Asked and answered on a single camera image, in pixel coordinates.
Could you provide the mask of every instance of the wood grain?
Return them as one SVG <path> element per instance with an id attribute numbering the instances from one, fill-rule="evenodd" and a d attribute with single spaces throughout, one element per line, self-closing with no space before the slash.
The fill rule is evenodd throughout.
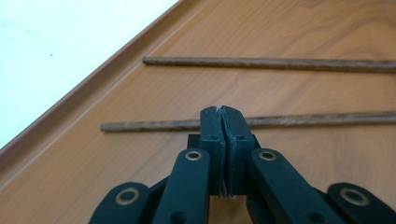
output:
<path id="1" fill-rule="evenodd" d="M 0 223 L 87 223 L 113 187 L 170 174 L 184 133 L 105 134 L 108 121 L 197 119 L 211 105 L 247 117 L 396 110 L 396 77 L 149 67 L 144 56 L 396 60 L 391 1 L 181 1 L 96 70 L 0 156 Z M 396 209 L 396 128 L 254 132 L 314 187 L 346 181 Z M 249 223 L 243 197 L 212 199 L 211 223 Z"/>

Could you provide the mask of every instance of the white background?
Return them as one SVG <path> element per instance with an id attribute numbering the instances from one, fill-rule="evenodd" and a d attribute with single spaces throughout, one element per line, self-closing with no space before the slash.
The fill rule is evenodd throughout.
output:
<path id="1" fill-rule="evenodd" d="M 177 0 L 0 0 L 0 148 Z"/>

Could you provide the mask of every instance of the brass grommet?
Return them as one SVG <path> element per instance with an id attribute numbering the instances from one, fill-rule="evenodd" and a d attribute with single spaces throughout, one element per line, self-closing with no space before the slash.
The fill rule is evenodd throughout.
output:
<path id="1" fill-rule="evenodd" d="M 198 161 L 202 158 L 202 153 L 198 151 L 190 151 L 186 153 L 186 159 L 189 161 Z"/>
<path id="2" fill-rule="evenodd" d="M 259 153 L 259 157 L 265 161 L 274 161 L 276 160 L 276 155 L 270 151 L 261 151 Z"/>
<path id="3" fill-rule="evenodd" d="M 134 196 L 131 199 L 127 199 L 127 200 L 122 199 L 122 195 L 125 193 L 129 193 L 129 192 L 133 193 Z M 128 205 L 128 204 L 136 202 L 136 200 L 139 198 L 139 196 L 140 196 L 140 192 L 137 189 L 134 189 L 134 188 L 123 189 L 122 191 L 120 191 L 119 194 L 117 194 L 116 203 L 119 205 Z"/>
<path id="4" fill-rule="evenodd" d="M 344 200 L 357 206 L 367 206 L 370 203 L 367 196 L 356 189 L 343 188 L 340 190 L 340 194 Z"/>

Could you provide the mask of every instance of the wooden surface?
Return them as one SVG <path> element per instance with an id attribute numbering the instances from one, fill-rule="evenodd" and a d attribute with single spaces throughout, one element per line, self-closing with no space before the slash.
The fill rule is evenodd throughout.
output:
<path id="1" fill-rule="evenodd" d="M 148 67 L 144 56 L 396 60 L 391 1 L 181 1 L 0 152 L 0 223 L 87 223 L 110 189 L 169 175 L 183 133 L 101 133 L 109 121 L 396 110 L 396 76 Z M 314 187 L 350 182 L 396 209 L 396 127 L 265 129 Z M 249 223 L 244 198 L 211 223 Z"/>

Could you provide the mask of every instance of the thin wooden rod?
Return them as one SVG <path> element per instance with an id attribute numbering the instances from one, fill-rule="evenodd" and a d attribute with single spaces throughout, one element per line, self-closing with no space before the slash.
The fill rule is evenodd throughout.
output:
<path id="1" fill-rule="evenodd" d="M 143 58 L 143 63 L 161 66 L 241 67 L 353 73 L 396 73 L 396 61 L 145 57 Z"/>
<path id="2" fill-rule="evenodd" d="M 396 124 L 396 111 L 327 115 L 271 116 L 247 118 L 246 121 L 251 128 Z M 199 128 L 200 121 L 198 119 L 103 123 L 101 125 L 101 130 L 106 133 L 190 131 L 199 130 Z"/>

